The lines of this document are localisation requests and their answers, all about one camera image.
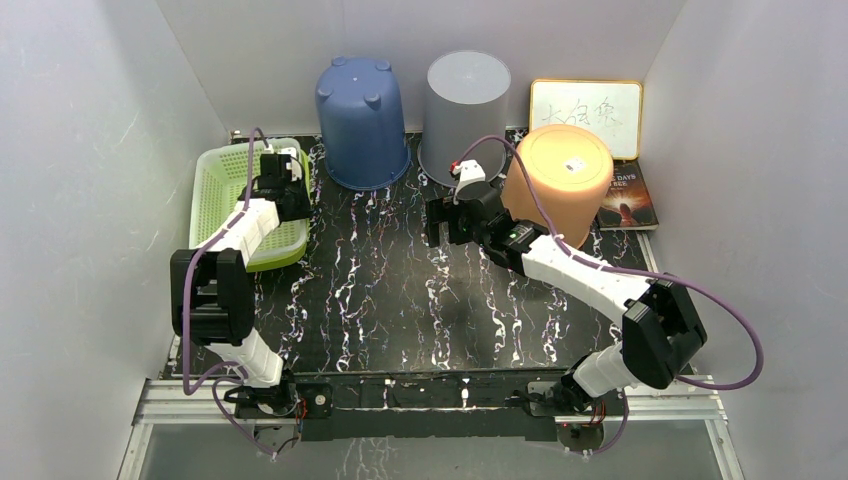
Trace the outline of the white perforated plastic basket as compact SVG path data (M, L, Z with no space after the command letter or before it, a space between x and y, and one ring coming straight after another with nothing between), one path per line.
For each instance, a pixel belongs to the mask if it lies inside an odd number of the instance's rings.
M237 197L246 186L248 144L232 144L202 154L196 164L189 227L189 246L196 247L224 224ZM276 261L303 253L308 240L309 221L280 224L263 239L253 264Z

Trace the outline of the green plastic basket tray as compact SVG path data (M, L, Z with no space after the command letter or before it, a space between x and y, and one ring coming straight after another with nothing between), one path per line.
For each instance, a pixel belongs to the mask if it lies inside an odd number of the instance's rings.
M261 272L292 265L304 255L312 217L311 173L305 154L297 147L271 147L253 159L251 184L238 196L242 201L267 200L274 204L279 225L265 236L252 254L247 270Z

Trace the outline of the orange plastic bucket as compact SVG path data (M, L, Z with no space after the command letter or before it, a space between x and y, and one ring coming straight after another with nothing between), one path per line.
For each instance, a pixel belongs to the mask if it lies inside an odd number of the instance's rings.
M612 181L608 148L586 129L557 124L532 130L516 150L556 231L580 248Z

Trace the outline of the blue plastic bucket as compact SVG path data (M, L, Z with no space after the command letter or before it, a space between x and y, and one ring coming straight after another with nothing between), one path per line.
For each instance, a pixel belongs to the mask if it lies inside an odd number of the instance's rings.
M315 104L325 169L355 191L385 188L411 163L400 87L389 61L339 56L320 75Z

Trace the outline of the grey plastic bucket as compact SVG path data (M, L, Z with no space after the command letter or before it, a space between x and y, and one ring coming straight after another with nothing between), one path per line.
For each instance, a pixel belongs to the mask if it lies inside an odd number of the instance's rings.
M488 53L454 51L430 65L419 164L431 180L455 186L451 164L480 138L505 133L510 87L509 68Z

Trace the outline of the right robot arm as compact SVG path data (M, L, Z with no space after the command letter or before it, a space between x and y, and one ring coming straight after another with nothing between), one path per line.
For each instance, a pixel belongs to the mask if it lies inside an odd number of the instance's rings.
M706 344L708 335L685 287L650 276L610 271L581 251L565 253L548 229L515 220L488 183L426 205L427 241L448 229L455 245L473 242L495 264L556 287L614 321L621 338L581 357L560 380L521 398L557 413L590 413L612 390L668 387Z

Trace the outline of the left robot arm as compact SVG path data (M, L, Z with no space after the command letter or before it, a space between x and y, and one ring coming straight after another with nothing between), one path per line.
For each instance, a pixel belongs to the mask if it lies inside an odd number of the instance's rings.
M232 213L197 247L170 259L172 325L184 346L203 347L233 369L238 387L226 401L267 415L289 416L299 402L282 357L255 328L248 265L281 224L311 215L306 169L296 147L263 151Z

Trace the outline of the dark book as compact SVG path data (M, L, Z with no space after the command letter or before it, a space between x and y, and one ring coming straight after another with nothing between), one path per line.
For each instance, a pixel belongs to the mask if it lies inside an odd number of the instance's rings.
M596 215L600 230L653 231L659 226L637 160L614 160L610 188Z

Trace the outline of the small whiteboard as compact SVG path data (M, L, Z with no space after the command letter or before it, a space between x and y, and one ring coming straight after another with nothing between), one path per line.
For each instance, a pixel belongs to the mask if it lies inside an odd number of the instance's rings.
M537 79L529 129L564 124L597 136L616 160L640 156L644 89L637 81Z

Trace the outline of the aluminium frame rail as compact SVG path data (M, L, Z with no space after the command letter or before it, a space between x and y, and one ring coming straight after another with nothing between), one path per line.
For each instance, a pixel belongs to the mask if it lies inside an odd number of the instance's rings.
M254 277L257 328L311 405L310 441L540 431L509 396L619 341L619 323L505 270L473 244L430 247L414 225L316 233Z

